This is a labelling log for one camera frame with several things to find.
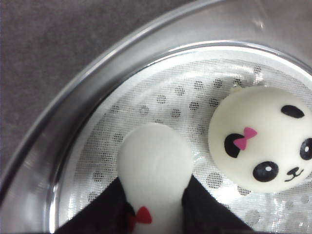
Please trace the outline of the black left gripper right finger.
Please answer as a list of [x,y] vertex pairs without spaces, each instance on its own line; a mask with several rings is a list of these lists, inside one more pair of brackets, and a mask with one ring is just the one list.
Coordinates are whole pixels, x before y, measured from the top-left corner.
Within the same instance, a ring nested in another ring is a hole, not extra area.
[[251,231],[194,177],[182,197],[184,231]]

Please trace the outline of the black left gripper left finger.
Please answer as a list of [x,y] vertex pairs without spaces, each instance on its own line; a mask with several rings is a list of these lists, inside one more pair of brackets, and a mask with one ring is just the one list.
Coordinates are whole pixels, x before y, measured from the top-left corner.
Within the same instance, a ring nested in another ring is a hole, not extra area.
[[118,178],[89,205],[61,225],[59,231],[126,231],[128,217],[134,217],[133,207],[126,201]]

